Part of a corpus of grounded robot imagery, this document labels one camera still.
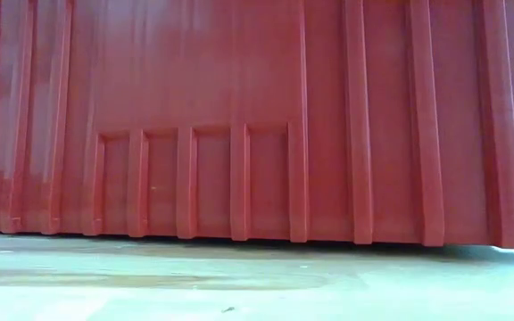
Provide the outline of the large red plastic bin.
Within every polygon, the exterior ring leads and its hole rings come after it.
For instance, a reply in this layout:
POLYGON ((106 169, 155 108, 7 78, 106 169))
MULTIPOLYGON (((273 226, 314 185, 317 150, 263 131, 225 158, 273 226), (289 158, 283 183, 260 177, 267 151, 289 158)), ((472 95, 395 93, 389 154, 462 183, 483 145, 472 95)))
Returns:
POLYGON ((0 0, 0 232, 514 248, 514 0, 0 0))

